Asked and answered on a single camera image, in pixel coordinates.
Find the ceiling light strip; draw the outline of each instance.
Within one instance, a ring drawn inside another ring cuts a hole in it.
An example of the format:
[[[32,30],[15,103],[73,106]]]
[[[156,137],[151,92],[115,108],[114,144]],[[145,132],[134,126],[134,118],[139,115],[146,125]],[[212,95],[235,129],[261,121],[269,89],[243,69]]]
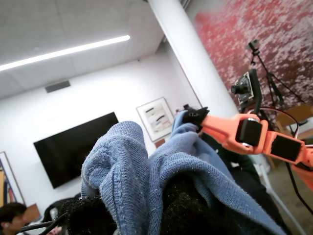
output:
[[[100,41],[100,42],[96,42],[96,43],[90,43],[90,44],[82,45],[79,47],[73,47],[73,48],[69,48],[69,49],[65,49],[65,50],[56,51],[53,53],[35,56],[35,57],[28,58],[25,60],[16,61],[16,62],[13,62],[10,64],[1,65],[0,71],[12,69],[12,68],[22,66],[22,65],[31,64],[31,63],[38,62],[41,60],[51,59],[51,58],[62,56],[62,55],[68,55],[68,54],[80,52],[83,50],[89,50],[89,49],[102,47],[102,46],[106,46],[106,45],[110,45],[110,44],[114,44],[114,43],[124,42],[124,41],[129,40],[130,38],[131,37],[129,35],[126,35],[126,36],[122,36],[122,37],[118,37],[118,38],[112,38],[112,39],[108,39],[108,40],[104,40],[104,41]]]

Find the blue cloth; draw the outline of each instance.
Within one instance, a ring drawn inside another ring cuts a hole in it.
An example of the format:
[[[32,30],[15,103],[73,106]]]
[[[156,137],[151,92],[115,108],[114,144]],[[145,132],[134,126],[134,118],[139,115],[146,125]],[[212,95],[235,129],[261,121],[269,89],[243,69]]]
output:
[[[215,151],[196,133],[197,126],[173,123],[171,138],[148,158],[142,130],[134,122],[121,122],[101,137],[82,168],[82,196],[99,191],[122,235],[158,235],[162,192],[168,180],[188,173],[208,206],[232,209],[243,234],[247,226],[261,225],[276,235],[282,229],[232,179]]]

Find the red patterned wall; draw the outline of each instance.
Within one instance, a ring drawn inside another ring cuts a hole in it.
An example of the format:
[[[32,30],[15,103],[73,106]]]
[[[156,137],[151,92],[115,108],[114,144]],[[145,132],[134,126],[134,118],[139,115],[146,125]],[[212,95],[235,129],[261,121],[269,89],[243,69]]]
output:
[[[313,1],[226,0],[219,10],[201,11],[195,27],[228,90],[251,68],[248,42],[260,41],[267,68],[302,98],[313,103]],[[256,68],[270,106],[265,73],[258,59]],[[298,100],[276,83],[288,107]]]

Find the tripod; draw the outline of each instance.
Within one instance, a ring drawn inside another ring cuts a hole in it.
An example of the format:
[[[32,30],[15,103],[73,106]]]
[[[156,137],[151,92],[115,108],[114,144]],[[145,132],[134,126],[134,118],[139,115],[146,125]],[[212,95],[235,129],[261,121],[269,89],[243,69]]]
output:
[[[273,78],[275,78],[278,82],[280,82],[290,93],[292,93],[295,97],[297,97],[301,102],[305,103],[305,101],[299,95],[297,95],[293,90],[291,90],[284,82],[282,82],[281,79],[276,77],[273,73],[269,72],[269,70],[266,68],[266,66],[265,66],[265,64],[264,64],[264,62],[263,62],[263,60],[262,60],[262,58],[260,56],[259,49],[255,48],[254,45],[251,42],[248,44],[248,46],[252,49],[251,64],[255,65],[254,57],[257,56],[259,58],[259,61],[262,64],[265,72],[266,72],[266,79],[268,81],[269,93],[270,93],[270,97],[271,97],[271,100],[272,100],[273,108],[276,108],[276,101],[274,100],[272,89],[274,91],[274,94],[276,95],[276,100],[279,100],[279,104],[281,106],[283,106],[283,104],[284,104],[283,96],[282,96],[281,92],[278,90],[275,82],[273,81]]]

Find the floor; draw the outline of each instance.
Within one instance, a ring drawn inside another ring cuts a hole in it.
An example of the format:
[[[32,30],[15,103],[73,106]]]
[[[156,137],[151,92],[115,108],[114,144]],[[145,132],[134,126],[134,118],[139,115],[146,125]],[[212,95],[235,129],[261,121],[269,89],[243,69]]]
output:
[[[313,215],[306,209],[302,202],[298,199],[294,192],[286,165],[284,162],[278,162],[277,168],[271,170],[268,174],[273,189],[276,191],[280,199],[290,210],[293,216],[298,220],[300,225],[308,235],[313,235]],[[294,174],[296,184],[301,196],[307,204],[313,209],[313,192],[303,183],[303,181]],[[299,235],[299,231],[293,222],[286,216],[284,211],[277,205],[282,218],[291,230],[292,234]]]

